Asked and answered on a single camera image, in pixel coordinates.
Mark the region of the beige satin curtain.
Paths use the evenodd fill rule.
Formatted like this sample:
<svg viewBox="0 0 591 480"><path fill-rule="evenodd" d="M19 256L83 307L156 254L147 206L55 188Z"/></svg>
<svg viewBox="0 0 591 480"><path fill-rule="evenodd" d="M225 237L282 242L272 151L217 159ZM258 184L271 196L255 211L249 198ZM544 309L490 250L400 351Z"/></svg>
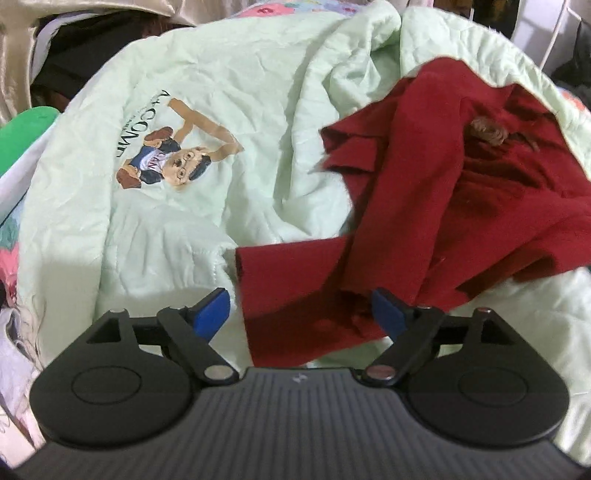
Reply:
<svg viewBox="0 0 591 480"><path fill-rule="evenodd" d="M195 26L252 6L249 0L45 0L1 2L1 123L31 107L29 69L41 19L74 11L138 10Z"/></svg>

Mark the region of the dark red knit garment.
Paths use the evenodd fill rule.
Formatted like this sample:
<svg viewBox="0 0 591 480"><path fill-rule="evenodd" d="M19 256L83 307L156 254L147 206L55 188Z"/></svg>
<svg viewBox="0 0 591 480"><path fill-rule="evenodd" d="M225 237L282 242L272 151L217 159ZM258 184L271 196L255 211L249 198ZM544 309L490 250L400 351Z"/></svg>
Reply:
<svg viewBox="0 0 591 480"><path fill-rule="evenodd" d="M380 339L370 294L449 311L507 279L590 262L590 182L556 117L518 84L440 57L322 130L353 200L339 237L242 247L257 367L296 367Z"/></svg>

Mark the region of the green plastic item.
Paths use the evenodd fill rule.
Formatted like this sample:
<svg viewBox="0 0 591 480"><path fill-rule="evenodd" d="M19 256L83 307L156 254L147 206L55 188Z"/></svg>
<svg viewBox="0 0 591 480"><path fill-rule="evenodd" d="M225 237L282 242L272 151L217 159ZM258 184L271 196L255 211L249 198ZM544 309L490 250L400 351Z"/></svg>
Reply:
<svg viewBox="0 0 591 480"><path fill-rule="evenodd" d="M60 112L49 106L28 109L1 127L0 166L4 175L55 122Z"/></svg>

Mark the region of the floral patterned bed sheet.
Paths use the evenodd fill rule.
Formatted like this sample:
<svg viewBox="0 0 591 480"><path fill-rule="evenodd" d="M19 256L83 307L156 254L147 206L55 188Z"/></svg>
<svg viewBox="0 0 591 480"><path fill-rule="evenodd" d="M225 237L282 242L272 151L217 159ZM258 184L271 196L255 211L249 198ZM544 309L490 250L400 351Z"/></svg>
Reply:
<svg viewBox="0 0 591 480"><path fill-rule="evenodd" d="M344 16L353 16L363 9L359 5L338 0L303 0L303 1L264 1L253 4L235 14L235 18L274 17L298 13L332 12Z"/></svg>

